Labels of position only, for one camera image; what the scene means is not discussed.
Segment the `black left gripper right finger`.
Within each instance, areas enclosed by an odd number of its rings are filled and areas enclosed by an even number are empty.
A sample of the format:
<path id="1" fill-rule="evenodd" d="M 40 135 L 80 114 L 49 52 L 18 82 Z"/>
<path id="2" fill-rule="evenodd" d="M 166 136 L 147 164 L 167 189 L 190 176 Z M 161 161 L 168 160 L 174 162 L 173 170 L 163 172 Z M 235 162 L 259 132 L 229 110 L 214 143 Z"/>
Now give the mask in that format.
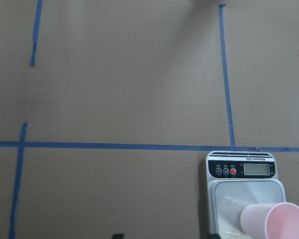
<path id="1" fill-rule="evenodd" d="M 208 239 L 219 239 L 219 234 L 208 234 Z"/>

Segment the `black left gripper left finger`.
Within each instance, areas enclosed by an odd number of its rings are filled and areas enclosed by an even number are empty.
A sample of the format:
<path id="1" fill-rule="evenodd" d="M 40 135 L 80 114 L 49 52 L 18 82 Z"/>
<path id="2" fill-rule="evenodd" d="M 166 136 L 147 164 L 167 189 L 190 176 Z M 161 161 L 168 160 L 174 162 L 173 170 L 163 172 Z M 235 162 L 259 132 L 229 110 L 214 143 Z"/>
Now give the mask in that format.
<path id="1" fill-rule="evenodd" d="M 112 239 L 124 239 L 124 234 L 113 234 Z"/>

